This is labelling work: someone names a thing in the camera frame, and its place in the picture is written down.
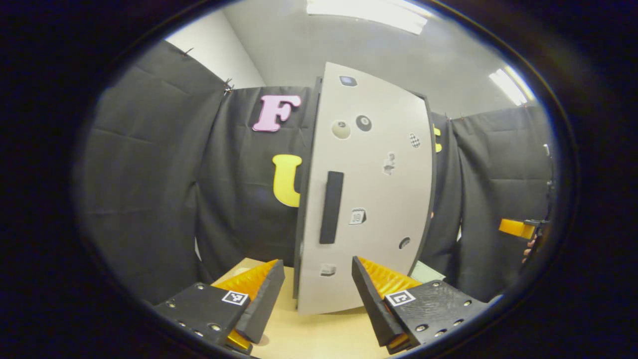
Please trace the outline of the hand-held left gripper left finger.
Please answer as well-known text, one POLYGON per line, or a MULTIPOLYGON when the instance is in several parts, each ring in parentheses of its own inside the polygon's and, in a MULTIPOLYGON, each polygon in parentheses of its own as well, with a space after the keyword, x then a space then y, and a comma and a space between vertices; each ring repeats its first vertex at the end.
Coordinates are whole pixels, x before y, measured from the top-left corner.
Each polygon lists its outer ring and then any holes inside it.
POLYGON ((199 341, 249 355, 264 336, 284 280, 283 261, 272 260, 218 284, 195 283, 154 310, 199 341))

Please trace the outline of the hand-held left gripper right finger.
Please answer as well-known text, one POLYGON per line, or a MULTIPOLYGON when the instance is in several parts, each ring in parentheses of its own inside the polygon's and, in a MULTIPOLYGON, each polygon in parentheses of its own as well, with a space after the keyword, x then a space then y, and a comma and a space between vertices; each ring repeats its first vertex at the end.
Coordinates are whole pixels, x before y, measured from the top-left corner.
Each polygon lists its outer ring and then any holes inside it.
POLYGON ((436 345, 488 309, 443 280, 422 283, 358 255, 351 275, 376 339, 391 355, 436 345))

